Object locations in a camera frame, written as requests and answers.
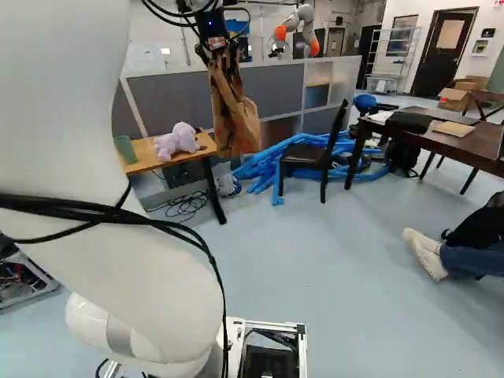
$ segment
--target black chair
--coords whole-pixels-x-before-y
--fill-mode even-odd
[[[321,202],[325,203],[325,187],[328,184],[328,171],[331,166],[331,153],[338,134],[343,128],[343,120],[347,113],[348,101],[345,99],[339,107],[338,113],[332,122],[331,134],[328,145],[323,147],[310,144],[291,144],[280,159],[280,187],[279,196],[284,195],[284,176],[290,175],[294,169],[312,169],[322,172]]]

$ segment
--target cubicle wall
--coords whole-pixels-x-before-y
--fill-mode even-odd
[[[298,132],[329,132],[343,99],[352,103],[360,60],[327,57],[242,65],[246,95],[258,105],[263,145]],[[207,71],[137,72],[121,79],[113,103],[114,135],[136,139],[165,134],[179,121],[213,129]]]

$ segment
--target black bag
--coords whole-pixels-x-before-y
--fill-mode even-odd
[[[432,118],[425,114],[395,112],[387,119],[386,125],[406,132],[424,134],[431,122]],[[410,146],[392,139],[385,152],[385,158],[391,167],[391,172],[400,169],[408,178],[418,177],[418,173],[413,168],[417,165],[420,151],[420,147]]]
[[[431,122],[432,117],[425,114],[394,112],[385,124],[390,128],[401,129],[405,132],[425,134]]]
[[[409,144],[391,140],[385,151],[385,160],[390,165],[391,172],[400,169],[408,178],[418,177],[418,173],[413,170],[417,165],[420,147],[410,146]]]
[[[498,243],[504,236],[504,191],[491,196],[485,207],[478,209],[452,232],[441,237],[447,246],[469,246],[483,249]]]

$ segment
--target jeans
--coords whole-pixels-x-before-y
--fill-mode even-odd
[[[504,242],[493,244],[484,250],[467,246],[441,246],[441,262],[454,276],[504,277]]]

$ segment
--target cardboard box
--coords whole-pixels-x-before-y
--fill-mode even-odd
[[[439,93],[438,108],[461,112],[469,102],[469,93],[473,89],[483,90],[487,87],[488,78],[484,76],[467,75],[465,79],[454,80],[454,88],[444,88]],[[469,109],[476,107],[474,102],[469,103]]]
[[[469,102],[469,92],[454,88],[444,88],[439,93],[438,108],[461,112]]]

